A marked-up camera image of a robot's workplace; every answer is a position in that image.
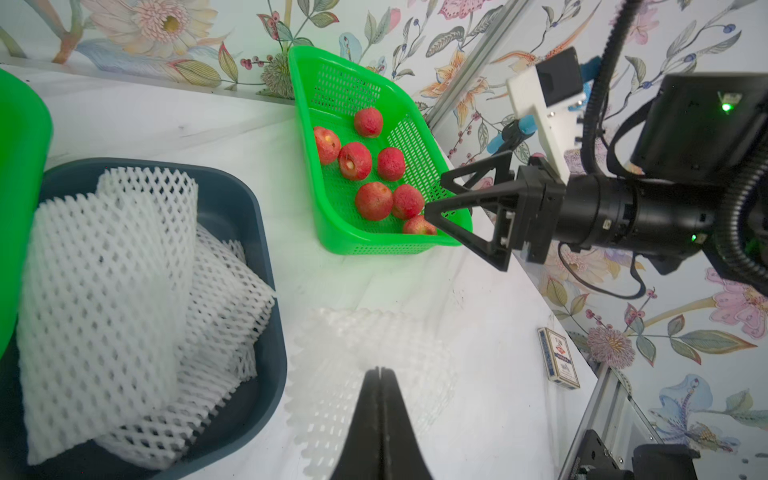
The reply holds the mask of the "white foam net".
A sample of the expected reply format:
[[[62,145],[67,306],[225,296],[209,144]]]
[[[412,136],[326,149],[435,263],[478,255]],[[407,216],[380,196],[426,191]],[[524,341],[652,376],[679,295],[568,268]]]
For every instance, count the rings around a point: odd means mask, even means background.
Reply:
[[[428,327],[402,313],[321,308],[299,327],[295,345],[285,409],[311,479],[329,478],[336,466],[367,371],[395,372],[418,439],[454,394],[451,353]]]
[[[150,470],[164,470],[198,440],[241,383],[256,374],[254,345],[276,303],[275,291],[245,263],[235,240],[196,231],[192,284],[178,370],[177,399],[96,444]]]
[[[175,398],[197,200],[185,173],[119,167],[39,204],[16,330],[29,464]]]

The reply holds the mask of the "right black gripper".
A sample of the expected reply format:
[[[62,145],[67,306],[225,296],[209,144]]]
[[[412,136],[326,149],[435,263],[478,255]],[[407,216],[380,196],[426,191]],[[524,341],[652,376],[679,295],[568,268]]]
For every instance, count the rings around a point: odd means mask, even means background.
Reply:
[[[599,175],[562,183],[537,164],[519,168],[515,177],[512,156],[512,150],[497,152],[442,174],[440,185],[456,196],[430,202],[424,210],[430,224],[499,271],[508,270],[512,251],[544,263],[553,242],[575,252],[627,251],[655,267],[678,267],[714,232],[717,188]],[[501,184],[502,196],[476,191]],[[445,217],[474,207],[496,210],[490,240]]]

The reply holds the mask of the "netted apple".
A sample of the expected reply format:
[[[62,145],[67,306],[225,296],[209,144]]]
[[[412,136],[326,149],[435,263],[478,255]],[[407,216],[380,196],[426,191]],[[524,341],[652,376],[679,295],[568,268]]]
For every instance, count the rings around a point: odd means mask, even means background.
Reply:
[[[377,173],[383,180],[394,182],[401,180],[405,174],[405,156],[395,147],[381,150],[377,157]]]
[[[400,220],[410,220],[421,214],[424,205],[420,191],[411,185],[403,184],[393,192],[391,214]]]
[[[380,182],[367,183],[355,196],[355,206],[360,215],[369,221],[387,218],[393,208],[393,192]]]
[[[405,222],[403,233],[434,236],[437,234],[437,228],[427,221],[423,215],[417,215]]]
[[[372,156],[365,145],[348,143],[339,152],[338,164],[342,176],[348,180],[365,180],[372,171]]]

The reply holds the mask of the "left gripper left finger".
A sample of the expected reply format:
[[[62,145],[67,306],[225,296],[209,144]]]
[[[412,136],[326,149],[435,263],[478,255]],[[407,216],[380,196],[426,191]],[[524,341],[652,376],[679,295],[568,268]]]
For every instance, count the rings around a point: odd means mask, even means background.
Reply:
[[[331,475],[338,479],[381,478],[381,370],[365,373],[342,452]]]

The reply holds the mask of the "red apple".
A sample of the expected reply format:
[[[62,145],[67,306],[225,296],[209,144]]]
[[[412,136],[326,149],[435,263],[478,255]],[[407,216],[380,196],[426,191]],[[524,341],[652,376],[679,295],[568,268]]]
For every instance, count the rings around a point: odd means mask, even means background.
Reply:
[[[315,127],[313,129],[319,161],[322,165],[333,163],[341,150],[338,136],[330,129]]]
[[[382,132],[383,124],[382,114],[374,107],[359,110],[353,119],[355,131],[363,138],[377,138]]]

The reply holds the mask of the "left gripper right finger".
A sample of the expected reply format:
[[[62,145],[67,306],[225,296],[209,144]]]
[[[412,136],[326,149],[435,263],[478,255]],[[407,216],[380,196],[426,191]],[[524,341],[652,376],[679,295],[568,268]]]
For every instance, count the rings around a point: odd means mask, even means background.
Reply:
[[[421,454],[401,389],[392,369],[380,369],[379,478],[406,480],[432,478]]]

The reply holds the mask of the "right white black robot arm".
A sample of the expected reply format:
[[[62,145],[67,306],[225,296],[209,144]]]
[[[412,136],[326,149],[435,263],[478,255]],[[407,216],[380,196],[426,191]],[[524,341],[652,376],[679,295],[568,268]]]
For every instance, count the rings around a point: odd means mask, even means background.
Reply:
[[[490,157],[441,176],[449,197],[426,219],[498,270],[520,253],[614,249],[660,274],[704,253],[727,280],[767,289],[767,77],[702,73],[740,38],[729,1],[690,22],[654,76],[624,54],[655,6],[617,7],[601,55],[564,43],[519,54],[507,81],[512,119]]]

